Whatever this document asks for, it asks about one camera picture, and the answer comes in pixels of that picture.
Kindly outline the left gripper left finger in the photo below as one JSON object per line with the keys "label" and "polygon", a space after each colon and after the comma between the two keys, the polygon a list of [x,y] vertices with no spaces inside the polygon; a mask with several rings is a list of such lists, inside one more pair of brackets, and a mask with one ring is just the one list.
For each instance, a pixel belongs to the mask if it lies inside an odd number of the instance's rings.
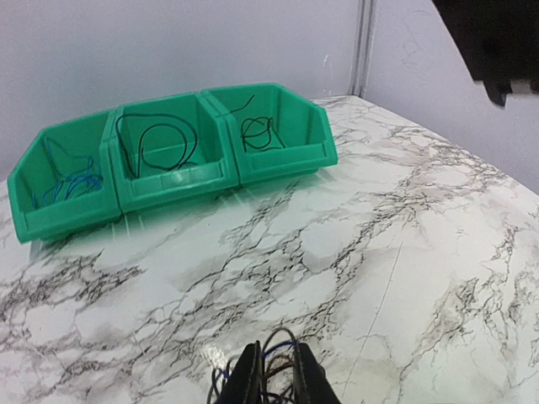
{"label": "left gripper left finger", "polygon": [[221,404],[260,403],[261,374],[262,348],[260,341],[256,341],[245,346],[218,397],[218,402]]}

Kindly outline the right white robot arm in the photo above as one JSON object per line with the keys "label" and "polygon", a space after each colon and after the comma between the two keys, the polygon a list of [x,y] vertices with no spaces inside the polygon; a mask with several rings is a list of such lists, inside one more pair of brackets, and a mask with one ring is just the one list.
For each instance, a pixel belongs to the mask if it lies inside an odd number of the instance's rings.
{"label": "right white robot arm", "polygon": [[538,94],[538,2],[437,0],[435,8],[472,80],[504,108],[506,98]]}

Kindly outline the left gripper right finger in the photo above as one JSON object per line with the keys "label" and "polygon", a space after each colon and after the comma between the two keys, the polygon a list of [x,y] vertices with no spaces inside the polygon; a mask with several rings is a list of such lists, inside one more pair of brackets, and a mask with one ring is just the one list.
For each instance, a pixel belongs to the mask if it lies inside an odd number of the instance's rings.
{"label": "left gripper right finger", "polygon": [[329,384],[325,370],[306,343],[294,349],[293,391],[296,403],[340,404]]}

